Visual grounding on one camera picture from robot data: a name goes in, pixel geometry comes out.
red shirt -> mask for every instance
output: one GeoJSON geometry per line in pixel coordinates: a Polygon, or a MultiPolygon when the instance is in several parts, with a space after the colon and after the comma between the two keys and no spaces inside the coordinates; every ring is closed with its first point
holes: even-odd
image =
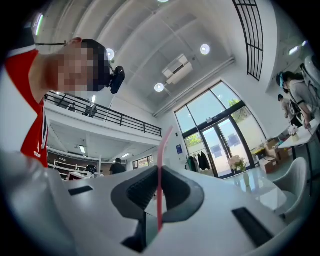
{"type": "Polygon", "coordinates": [[[29,71],[38,53],[39,52],[36,49],[33,49],[9,57],[5,61],[5,68],[14,86],[20,92],[27,104],[29,104],[37,114],[35,121],[24,139],[21,152],[28,157],[39,160],[42,165],[47,168],[48,123],[44,110],[44,100],[40,103],[36,102],[32,95],[29,83],[29,71]]]}

doorway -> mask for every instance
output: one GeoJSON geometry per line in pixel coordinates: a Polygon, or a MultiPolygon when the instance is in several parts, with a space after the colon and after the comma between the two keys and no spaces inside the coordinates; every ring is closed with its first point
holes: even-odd
{"type": "Polygon", "coordinates": [[[229,166],[228,160],[234,156],[243,158],[247,169],[250,168],[252,156],[248,153],[248,145],[232,117],[209,126],[201,134],[210,151],[209,159],[217,178],[225,179],[240,173],[229,166]]]}

white chair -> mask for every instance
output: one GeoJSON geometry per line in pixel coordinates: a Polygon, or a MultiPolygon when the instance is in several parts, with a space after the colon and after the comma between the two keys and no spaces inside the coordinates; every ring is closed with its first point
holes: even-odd
{"type": "Polygon", "coordinates": [[[303,207],[303,195],[307,187],[307,162],[299,157],[293,161],[287,173],[273,181],[287,197],[281,216],[286,223],[291,223],[301,213],[303,207]]]}

pipe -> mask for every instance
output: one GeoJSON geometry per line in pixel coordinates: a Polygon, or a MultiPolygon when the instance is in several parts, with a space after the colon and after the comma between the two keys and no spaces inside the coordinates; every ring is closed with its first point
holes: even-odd
{"type": "Polygon", "coordinates": [[[217,73],[221,72],[226,67],[230,66],[235,62],[235,59],[233,57],[229,58],[227,61],[223,62],[219,66],[217,66],[214,70],[212,70],[210,73],[205,75],[204,77],[200,78],[198,81],[194,82],[191,86],[189,86],[187,89],[179,93],[176,97],[174,97],[170,102],[168,102],[166,105],[164,105],[162,108],[160,108],[156,113],[153,114],[153,116],[156,118],[158,115],[168,111],[170,108],[172,108],[180,99],[182,99],[186,94],[188,94],[190,91],[197,88],[199,85],[204,83],[206,80],[210,79],[217,73]]]}

blue sign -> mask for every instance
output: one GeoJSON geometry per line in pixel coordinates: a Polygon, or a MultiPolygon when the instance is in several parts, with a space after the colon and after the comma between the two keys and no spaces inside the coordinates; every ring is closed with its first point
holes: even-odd
{"type": "Polygon", "coordinates": [[[178,155],[183,153],[181,145],[176,146],[176,151],[178,152],[178,155]]]}

